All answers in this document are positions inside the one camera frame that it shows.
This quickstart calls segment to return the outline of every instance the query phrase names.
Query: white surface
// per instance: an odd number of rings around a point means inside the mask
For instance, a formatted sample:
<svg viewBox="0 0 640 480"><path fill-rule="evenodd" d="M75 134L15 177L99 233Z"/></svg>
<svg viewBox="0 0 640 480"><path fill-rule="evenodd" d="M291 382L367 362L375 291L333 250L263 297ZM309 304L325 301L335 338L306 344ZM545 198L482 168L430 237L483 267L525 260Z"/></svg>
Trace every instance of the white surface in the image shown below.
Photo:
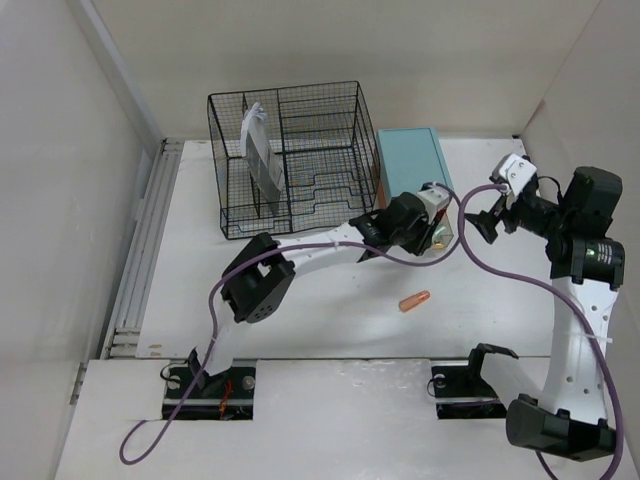
<svg viewBox="0 0 640 480"><path fill-rule="evenodd" d="M442 149L453 184L461 193L487 183L505 155L523 153L521 142L510 139L444 139ZM488 208L495 199L496 194L486 194L470 208ZM489 246L473 229L468 230L471 245L490 264L548 278L541 239L523 231L511 236L503 233ZM245 243L229 242L220 231L209 143L187 142L138 356L184 358L199 341L210 337L209 290ZM400 249L391 253L403 254ZM429 301L400 313L398 302L422 290L431 292ZM496 291L501 292L499 300ZM468 355L481 341L508 346L520 355L548 355L552 305L545 292L482 272L462 250L425 269L374 259L296 279L277 313L251 327L239 356L451 357Z"/></svg>
<svg viewBox="0 0 640 480"><path fill-rule="evenodd" d="M0 464L52 475L141 144L63 0L0 2Z"/></svg>
<svg viewBox="0 0 640 480"><path fill-rule="evenodd" d="M640 460L640 3L602 0L527 127L527 151L542 174L567 185L575 167L622 177L624 192L610 236L626 249L625 283L614 308L607 351L619 380L629 442Z"/></svg>
<svg viewBox="0 0 640 480"><path fill-rule="evenodd" d="M547 361L525 362L541 383ZM437 420L426 360L259 362L253 421L176 422L151 456L125 467L117 452L127 431L159 418L165 363L89 365L58 480L544 478L533 452L508 444L503 420ZM129 458L162 423L135 433ZM549 457L566 480L596 479L608 462ZM627 454L616 478L638 478Z"/></svg>
<svg viewBox="0 0 640 480"><path fill-rule="evenodd" d="M359 80L376 128L520 133L598 0L94 0L168 136L214 92Z"/></svg>

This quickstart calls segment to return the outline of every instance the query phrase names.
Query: white wall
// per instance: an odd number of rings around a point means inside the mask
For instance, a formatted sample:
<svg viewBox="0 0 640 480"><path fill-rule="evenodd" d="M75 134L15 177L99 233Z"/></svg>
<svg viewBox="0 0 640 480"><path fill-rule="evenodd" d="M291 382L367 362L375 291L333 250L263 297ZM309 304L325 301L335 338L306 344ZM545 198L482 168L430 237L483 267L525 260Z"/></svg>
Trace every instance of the white wall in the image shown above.
<svg viewBox="0 0 640 480"><path fill-rule="evenodd" d="M622 177L610 235L626 249L625 285L607 358L624 394L629 441L640 458L640 3L602 0L523 136L542 172L567 184L576 166Z"/></svg>
<svg viewBox="0 0 640 480"><path fill-rule="evenodd" d="M0 464L51 475L141 143L64 0L0 0Z"/></svg>
<svg viewBox="0 0 640 480"><path fill-rule="evenodd" d="M214 92L360 80L377 128L520 133L598 0L94 0L161 129Z"/></svg>

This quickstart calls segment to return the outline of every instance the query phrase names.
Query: wire basket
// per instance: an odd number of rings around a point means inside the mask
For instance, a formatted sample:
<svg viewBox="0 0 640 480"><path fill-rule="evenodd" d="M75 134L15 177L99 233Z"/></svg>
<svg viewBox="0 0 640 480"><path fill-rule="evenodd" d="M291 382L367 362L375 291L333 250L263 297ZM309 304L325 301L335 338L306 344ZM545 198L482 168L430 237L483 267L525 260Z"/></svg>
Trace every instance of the wire basket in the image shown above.
<svg viewBox="0 0 640 480"><path fill-rule="evenodd" d="M284 166L277 208L240 155L242 119L255 102L269 115L269 142ZM380 159L358 82L219 93L207 104L227 239L333 227L373 209Z"/></svg>

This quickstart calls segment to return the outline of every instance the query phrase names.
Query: screw hole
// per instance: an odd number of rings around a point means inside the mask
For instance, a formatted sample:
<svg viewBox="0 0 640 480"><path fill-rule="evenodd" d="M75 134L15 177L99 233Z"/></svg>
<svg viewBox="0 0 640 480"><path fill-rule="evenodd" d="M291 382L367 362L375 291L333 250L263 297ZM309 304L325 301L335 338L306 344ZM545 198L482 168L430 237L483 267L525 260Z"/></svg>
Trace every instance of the screw hole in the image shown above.
<svg viewBox="0 0 640 480"><path fill-rule="evenodd" d="M444 388L447 386L447 379L441 373L438 373L433 377L433 386L436 388Z"/></svg>
<svg viewBox="0 0 640 480"><path fill-rule="evenodd" d="M171 375L167 382L167 388L169 390L176 390L180 388L180 377L178 375Z"/></svg>

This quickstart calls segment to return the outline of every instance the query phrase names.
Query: black cable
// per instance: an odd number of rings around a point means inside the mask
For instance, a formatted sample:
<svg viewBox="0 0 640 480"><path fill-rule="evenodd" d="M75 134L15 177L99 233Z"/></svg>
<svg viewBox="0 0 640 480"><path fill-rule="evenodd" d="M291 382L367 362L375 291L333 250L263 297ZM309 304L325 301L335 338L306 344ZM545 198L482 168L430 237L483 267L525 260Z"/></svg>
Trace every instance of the black cable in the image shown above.
<svg viewBox="0 0 640 480"><path fill-rule="evenodd" d="M181 380L180 380L180 378L179 378L179 377L174 377L174 378L167 377L167 376L164 374L164 371L165 371L167 368L170 368L170 367L175 367L175 366L177 366L177 365L186 365L186 364L187 364L187 361L186 361L186 360L185 360L185 361L183 361L182 363L168 363L167 365L165 365L164 367L162 367L162 370L160 370L160 378L161 378L161 379L163 379L165 382L175 382L175 383L177 383L178 385L180 385Z"/></svg>
<svg viewBox="0 0 640 480"><path fill-rule="evenodd" d="M560 182L558 181L558 179L555 177L551 177L549 175L542 175L538 177L538 180L543 180L543 179L551 180L553 183L556 184L556 188L558 189L558 193L556 194L556 197L558 199L558 203L562 202L562 185L560 185Z"/></svg>

